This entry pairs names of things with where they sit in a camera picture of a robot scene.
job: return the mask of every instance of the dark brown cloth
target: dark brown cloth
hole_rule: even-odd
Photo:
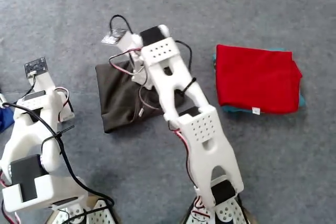
[[[118,66],[132,71],[132,66],[128,61],[118,63]],[[131,76],[125,74],[109,64],[96,66],[97,82],[99,89],[101,117],[105,133],[110,133],[114,129],[143,121],[149,117],[163,114],[160,107],[159,96],[156,90],[141,91],[142,99],[159,110],[154,110],[144,106],[138,96],[140,85],[131,80]],[[183,103],[184,98],[179,92],[175,93],[175,105]],[[141,108],[144,109],[142,116],[139,116]]]

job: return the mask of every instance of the fabric tag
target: fabric tag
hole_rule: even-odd
[[[260,115],[260,108],[252,107],[252,113],[256,115]]]

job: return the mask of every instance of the folded cloth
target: folded cloth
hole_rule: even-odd
[[[270,51],[285,51],[282,48],[271,48],[268,49]],[[216,54],[213,55],[213,62],[214,62],[214,68],[216,69]],[[306,101],[305,98],[303,97],[303,95],[301,94],[301,90],[299,91],[299,107],[303,107],[306,105]],[[225,105],[222,106],[222,109],[224,112],[249,112],[252,113],[252,110],[245,110],[245,109],[241,109],[241,108],[237,108],[234,106],[230,106],[230,105]]]
[[[129,61],[117,65],[127,71],[133,69]],[[138,96],[140,85],[132,81],[130,75],[111,67],[110,64],[97,65],[96,73],[105,133],[110,133],[121,126],[163,114],[159,95],[154,88],[152,90],[143,88],[141,97],[151,106],[160,108],[158,110],[142,104]],[[176,92],[175,106],[181,105],[183,101],[184,97]]]
[[[217,46],[216,87],[224,110],[266,113],[297,111],[302,74],[291,52]]]

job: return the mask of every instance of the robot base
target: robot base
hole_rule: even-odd
[[[196,207],[193,201],[181,224],[246,224],[243,211],[248,224],[257,224],[255,218],[245,209],[241,209],[236,199],[229,199],[215,207],[215,216],[206,208]]]
[[[98,200],[93,209],[97,209],[97,208],[101,208],[105,206],[106,206],[106,203],[104,200]],[[68,215],[67,213],[60,211],[58,215],[55,217],[55,219],[53,220],[52,224],[62,224],[64,221],[66,221],[69,218],[69,216],[73,217],[74,215],[76,215],[76,213],[74,214],[71,212],[70,215]],[[117,224],[118,223],[116,217],[114,216],[113,213],[110,212],[109,209],[105,209],[102,211],[94,212],[92,214],[88,214],[86,216],[86,221],[84,220],[84,221],[78,222],[78,219],[76,220],[69,222],[69,224]]]

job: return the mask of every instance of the teal cloth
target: teal cloth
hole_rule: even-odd
[[[271,48],[268,49],[270,51],[285,51],[283,48]],[[214,62],[214,68],[216,69],[216,54],[213,55],[213,62]],[[299,91],[299,107],[305,106],[306,105],[306,101],[303,97],[303,95],[301,94],[301,90]],[[230,106],[230,105],[225,105],[222,106],[222,109],[224,112],[249,112],[252,113],[252,110],[246,110],[246,109],[241,109],[238,107],[234,107],[234,106]]]

